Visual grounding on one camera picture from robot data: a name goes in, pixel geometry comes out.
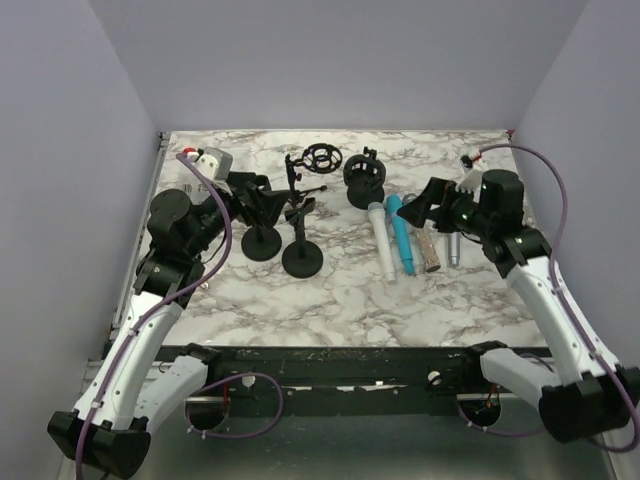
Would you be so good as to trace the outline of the blue microphone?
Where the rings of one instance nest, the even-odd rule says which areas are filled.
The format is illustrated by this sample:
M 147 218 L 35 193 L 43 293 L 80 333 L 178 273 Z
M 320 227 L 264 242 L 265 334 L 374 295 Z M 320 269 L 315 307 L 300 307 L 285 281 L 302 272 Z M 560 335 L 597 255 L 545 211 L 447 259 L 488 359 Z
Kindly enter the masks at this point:
M 415 274 L 415 266 L 406 221 L 398 215 L 398 211 L 402 206 L 402 200 L 397 194 L 391 194 L 387 197 L 386 209 L 391 219 L 400 260 L 404 272 L 413 276 Z

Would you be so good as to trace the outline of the glitter microphone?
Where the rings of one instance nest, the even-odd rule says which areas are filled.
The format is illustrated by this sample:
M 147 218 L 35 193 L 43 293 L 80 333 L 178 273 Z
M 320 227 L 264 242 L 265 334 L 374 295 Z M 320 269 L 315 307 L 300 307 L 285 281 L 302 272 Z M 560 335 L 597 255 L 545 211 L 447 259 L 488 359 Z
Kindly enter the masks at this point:
M 441 268 L 441 262 L 435 247 L 434 240 L 428 229 L 423 230 L 423 246 L 425 249 L 424 261 L 426 271 L 433 273 Z

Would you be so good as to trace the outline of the silver microphone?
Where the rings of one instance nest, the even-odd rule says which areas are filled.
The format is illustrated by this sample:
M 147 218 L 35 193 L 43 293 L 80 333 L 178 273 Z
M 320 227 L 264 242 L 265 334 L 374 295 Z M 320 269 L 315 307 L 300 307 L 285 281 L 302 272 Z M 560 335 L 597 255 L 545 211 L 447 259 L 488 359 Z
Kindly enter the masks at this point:
M 415 229 L 414 235 L 416 237 L 417 245 L 425 266 L 425 261 L 424 261 L 425 249 L 423 246 L 423 230 L 424 229 L 429 230 L 429 228 L 427 227 L 427 224 L 421 229 Z M 448 256 L 448 265 L 450 267 L 457 268 L 460 263 L 460 233 L 459 232 L 448 233 L 446 235 L 446 252 Z

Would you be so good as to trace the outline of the white microphone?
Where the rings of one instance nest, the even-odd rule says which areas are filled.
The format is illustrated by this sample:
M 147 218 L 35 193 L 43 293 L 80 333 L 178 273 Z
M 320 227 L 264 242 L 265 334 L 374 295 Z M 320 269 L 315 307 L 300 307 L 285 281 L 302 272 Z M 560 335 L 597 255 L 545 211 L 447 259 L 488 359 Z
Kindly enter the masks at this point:
M 386 213 L 380 202 L 371 202 L 367 207 L 368 219 L 377 242 L 382 276 L 389 284 L 397 281 L 391 246 L 386 227 Z

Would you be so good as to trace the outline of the black round-base holder stand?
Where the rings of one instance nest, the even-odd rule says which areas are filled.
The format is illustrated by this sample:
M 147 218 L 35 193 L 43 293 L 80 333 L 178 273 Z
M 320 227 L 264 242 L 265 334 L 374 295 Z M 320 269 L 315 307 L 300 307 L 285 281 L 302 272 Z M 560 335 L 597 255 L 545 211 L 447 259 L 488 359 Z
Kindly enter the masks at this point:
M 273 259 L 282 247 L 282 238 L 275 228 L 252 226 L 241 239 L 241 250 L 246 258 L 256 262 Z

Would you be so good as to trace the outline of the black round-base shock-mount stand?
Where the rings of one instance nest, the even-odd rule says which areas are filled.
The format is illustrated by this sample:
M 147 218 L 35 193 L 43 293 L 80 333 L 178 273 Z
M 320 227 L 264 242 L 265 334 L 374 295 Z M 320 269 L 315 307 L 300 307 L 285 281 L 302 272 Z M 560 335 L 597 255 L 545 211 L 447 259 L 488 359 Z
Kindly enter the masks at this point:
M 385 179 L 386 168 L 377 159 L 375 149 L 364 147 L 361 154 L 351 156 L 344 165 L 347 199 L 357 209 L 366 210 L 371 203 L 384 200 Z

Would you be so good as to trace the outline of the black round-base clip stand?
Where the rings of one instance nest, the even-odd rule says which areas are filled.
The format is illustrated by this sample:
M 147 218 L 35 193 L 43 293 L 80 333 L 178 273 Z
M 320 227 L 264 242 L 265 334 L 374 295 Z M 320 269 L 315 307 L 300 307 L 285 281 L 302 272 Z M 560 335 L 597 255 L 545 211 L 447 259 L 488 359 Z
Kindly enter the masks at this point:
M 305 217 L 315 208 L 315 199 L 306 198 L 301 205 L 285 212 L 285 220 L 293 227 L 295 239 L 282 253 L 282 266 L 287 274 L 297 279 L 316 275 L 323 266 L 323 253 L 306 239 Z

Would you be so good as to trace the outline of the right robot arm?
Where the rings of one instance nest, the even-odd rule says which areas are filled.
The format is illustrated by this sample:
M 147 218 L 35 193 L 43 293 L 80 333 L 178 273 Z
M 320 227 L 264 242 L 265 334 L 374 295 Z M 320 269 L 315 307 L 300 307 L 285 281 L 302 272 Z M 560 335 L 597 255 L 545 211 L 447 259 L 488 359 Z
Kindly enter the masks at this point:
M 468 350 L 460 379 L 480 392 L 497 384 L 536 408 L 549 434 L 561 443 L 620 429 L 636 416 L 639 370 L 625 368 L 597 340 L 551 261 L 544 235 L 523 221 L 524 185 L 508 170 L 473 177 L 468 190 L 431 178 L 397 214 L 415 228 L 432 222 L 441 233 L 478 238 L 485 257 L 525 303 L 542 333 L 555 368 L 520 357 L 499 342 Z

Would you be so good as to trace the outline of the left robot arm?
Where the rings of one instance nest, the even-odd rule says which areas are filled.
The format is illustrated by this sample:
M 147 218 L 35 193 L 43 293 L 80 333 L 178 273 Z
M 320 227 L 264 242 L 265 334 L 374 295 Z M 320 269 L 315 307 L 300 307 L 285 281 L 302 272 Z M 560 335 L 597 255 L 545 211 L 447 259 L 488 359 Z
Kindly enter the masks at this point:
M 47 431 L 75 463 L 119 479 L 131 478 L 149 451 L 153 433 L 193 392 L 214 393 L 222 380 L 215 352 L 191 347 L 152 384 L 148 372 L 193 291 L 225 264 L 233 220 L 271 227 L 290 198 L 264 175 L 232 172 L 195 204 L 180 189 L 158 193 L 150 205 L 150 247 L 136 269 L 123 324 L 90 386 L 69 412 L 55 412 Z

